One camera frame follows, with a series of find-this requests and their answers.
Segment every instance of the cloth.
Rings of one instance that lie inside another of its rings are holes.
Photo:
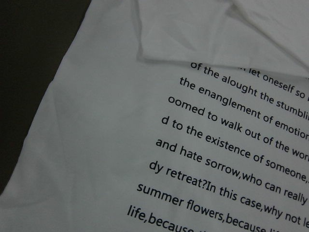
[[[93,0],[0,231],[307,231],[306,64],[237,7]]]

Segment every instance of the dark surface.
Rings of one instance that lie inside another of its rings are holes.
[[[90,2],[1,1],[0,193]]]

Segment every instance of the brown surface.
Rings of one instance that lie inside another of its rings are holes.
[[[1,3],[0,193],[17,163],[35,112],[91,0]]]

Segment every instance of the dark background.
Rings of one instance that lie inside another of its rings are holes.
[[[91,0],[1,0],[0,194]]]

